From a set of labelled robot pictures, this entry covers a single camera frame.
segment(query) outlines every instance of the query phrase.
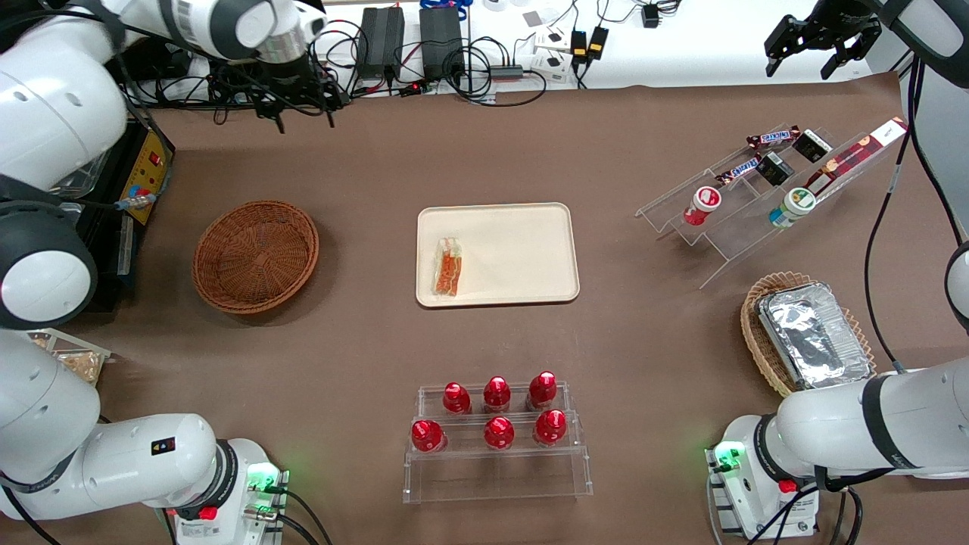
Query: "acrylic stand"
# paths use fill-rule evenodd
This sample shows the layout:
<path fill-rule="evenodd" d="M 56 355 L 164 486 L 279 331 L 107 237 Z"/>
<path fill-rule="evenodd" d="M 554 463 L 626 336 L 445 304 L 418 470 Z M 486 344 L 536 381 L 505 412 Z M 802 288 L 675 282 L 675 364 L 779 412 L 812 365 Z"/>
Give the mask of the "acrylic stand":
<path fill-rule="evenodd" d="M 559 383 L 552 407 L 565 412 L 568 432 L 551 447 L 539 446 L 532 429 L 540 412 L 528 411 L 528 384 L 510 384 L 512 405 L 501 413 L 515 426 L 515 440 L 506 450 L 485 443 L 485 423 L 497 416 L 482 410 L 484 385 L 468 388 L 473 414 L 452 415 L 441 399 L 444 387 L 418 390 L 414 420 L 433 420 L 448 437 L 444 452 L 424 453 L 410 444 L 404 453 L 404 503 L 513 497 L 578 497 L 592 494 L 589 454 L 581 421 L 569 392 Z"/>
<path fill-rule="evenodd" d="M 781 125 L 770 132 L 788 128 L 790 128 L 789 125 Z M 828 131 L 812 130 L 833 146 L 832 136 Z M 771 186 L 760 173 L 750 171 L 721 187 L 721 183 L 714 178 L 716 175 L 753 157 L 753 150 L 745 147 L 640 208 L 636 212 L 636 217 L 644 217 L 661 236 L 676 231 L 691 246 L 703 240 L 712 247 L 708 253 L 718 255 L 717 259 L 722 260 L 723 264 L 700 286 L 700 289 L 703 289 L 711 280 L 750 256 L 778 234 L 796 228 L 797 225 L 789 229 L 779 229 L 770 223 L 767 217 L 781 204 L 789 191 L 805 185 L 811 175 L 824 166 L 829 159 L 861 140 L 866 134 L 859 133 L 846 143 L 835 147 L 815 163 L 808 161 L 789 145 L 769 148 L 767 151 L 774 151 L 795 169 L 795 173 L 784 183 Z M 815 208 L 837 196 L 848 183 L 884 158 L 884 152 L 888 147 L 890 146 L 878 149 L 851 171 L 836 179 L 818 196 Z M 683 211 L 690 205 L 696 190 L 705 185 L 717 187 L 720 190 L 721 204 L 702 225 L 690 225 L 683 219 Z"/>

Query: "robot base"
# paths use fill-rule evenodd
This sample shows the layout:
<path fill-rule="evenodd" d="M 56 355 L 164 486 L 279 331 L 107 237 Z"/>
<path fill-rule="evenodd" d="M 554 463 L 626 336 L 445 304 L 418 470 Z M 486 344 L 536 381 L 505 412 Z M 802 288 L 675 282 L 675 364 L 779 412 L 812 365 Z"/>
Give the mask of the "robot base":
<path fill-rule="evenodd" d="M 730 507 L 728 510 L 727 505 L 718 502 L 721 527 L 729 529 L 739 526 L 747 539 L 754 537 L 795 495 L 794 492 L 782 493 L 757 459 L 754 432 L 760 421 L 761 417 L 753 415 L 737 418 L 727 426 L 723 440 L 712 450 L 706 451 L 708 470 L 711 473 L 716 466 L 723 463 L 734 466 L 734 469 L 712 474 L 710 478 L 714 488 L 722 488 L 726 493 L 726 502 Z M 818 493 L 815 492 L 800 499 L 791 509 L 781 536 L 812 535 L 817 513 Z M 730 519 L 731 514 L 734 516 L 733 521 Z M 761 539 L 773 539 L 779 529 L 780 520 L 771 525 L 761 535 Z"/>
<path fill-rule="evenodd" d="M 178 545 L 260 545 L 274 523 L 243 516 L 247 505 L 272 507 L 274 496 L 250 490 L 251 486 L 282 484 L 279 468 L 269 462 L 266 452 L 249 439 L 230 439 L 238 456 L 238 474 L 229 497 L 213 520 L 187 521 L 174 517 Z"/>

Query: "brown paper mat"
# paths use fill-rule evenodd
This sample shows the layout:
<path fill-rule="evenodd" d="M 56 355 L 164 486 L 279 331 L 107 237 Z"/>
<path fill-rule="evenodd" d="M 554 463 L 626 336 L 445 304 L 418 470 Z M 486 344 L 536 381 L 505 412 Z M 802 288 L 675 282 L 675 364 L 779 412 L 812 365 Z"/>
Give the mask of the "brown paper mat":
<path fill-rule="evenodd" d="M 293 471 L 294 490 L 316 507 L 336 545 L 708 545 L 702 449 L 733 418 L 780 402 L 737 325 L 744 295 L 766 273 L 800 271 L 828 282 L 871 331 L 862 255 L 891 160 L 702 292 L 701 252 L 656 240 L 633 214 L 780 122 L 824 126 L 847 140 L 899 113 L 889 75 L 553 92 L 506 110 L 452 97 L 361 100 L 336 115 L 335 130 L 287 113 L 285 136 L 247 114 L 215 127 L 210 114 L 166 112 L 158 117 L 179 147 L 176 178 L 138 262 L 139 292 L 114 323 L 66 329 L 128 359 L 104 370 L 106 416 L 194 411 L 221 436 L 258 441 Z M 953 242 L 910 159 L 875 249 L 872 287 L 892 348 L 917 367 L 960 357 L 969 343 L 943 293 Z M 199 299 L 190 263 L 209 222 L 257 199 L 288 201 L 316 218 L 321 256 L 281 312 L 243 321 Z M 547 201 L 572 211 L 582 284 L 573 303 L 417 304 L 423 208 Z M 875 357 L 888 364 L 880 348 Z M 545 368 L 574 388 L 595 496 L 401 504 L 403 448 L 421 384 L 495 373 L 526 380 Z M 961 541 L 969 533 L 964 487 L 902 477 L 862 485 L 862 539 Z M 823 502 L 822 532 L 797 543 L 828 542 L 837 499 Z M 45 526 L 70 545 L 168 539 L 143 506 Z M 39 542 L 7 520 L 0 535 L 5 545 Z"/>

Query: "foil container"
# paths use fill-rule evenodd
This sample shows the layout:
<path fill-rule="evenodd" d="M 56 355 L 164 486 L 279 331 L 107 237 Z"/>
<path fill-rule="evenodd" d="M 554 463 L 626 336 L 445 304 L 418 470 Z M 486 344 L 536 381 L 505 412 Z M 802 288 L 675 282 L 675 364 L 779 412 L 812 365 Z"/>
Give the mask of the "foil container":
<path fill-rule="evenodd" d="M 811 282 L 761 297 L 758 315 L 799 389 L 827 388 L 874 376 L 831 288 Z"/>

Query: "brown wicker basket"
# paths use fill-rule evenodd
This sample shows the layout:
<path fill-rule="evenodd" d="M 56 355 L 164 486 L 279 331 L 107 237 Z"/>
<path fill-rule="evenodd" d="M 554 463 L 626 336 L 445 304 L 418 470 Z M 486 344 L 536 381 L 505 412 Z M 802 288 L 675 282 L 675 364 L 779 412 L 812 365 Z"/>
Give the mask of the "brown wicker basket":
<path fill-rule="evenodd" d="M 781 361 L 780 355 L 777 354 L 774 343 L 767 336 L 767 331 L 764 330 L 764 324 L 761 323 L 754 304 L 764 295 L 803 286 L 810 281 L 811 278 L 807 274 L 799 272 L 768 274 L 750 288 L 747 299 L 744 300 L 743 306 L 740 308 L 740 329 L 743 330 L 743 338 L 747 341 L 747 348 L 754 356 L 757 368 L 767 379 L 767 384 L 770 384 L 784 398 L 788 397 L 797 387 L 789 376 L 784 362 Z M 868 346 L 868 340 L 861 332 L 858 320 L 851 315 L 847 308 L 842 307 L 841 311 L 844 312 L 845 319 L 848 320 L 852 331 L 855 332 L 855 336 L 861 342 L 861 348 L 864 349 L 865 355 L 868 356 L 868 362 L 874 369 L 875 360 L 871 356 L 871 347 Z"/>
<path fill-rule="evenodd" d="M 279 201 L 254 201 L 216 219 L 199 240 L 192 281 L 206 303 L 255 314 L 293 296 L 316 267 L 313 218 Z"/>

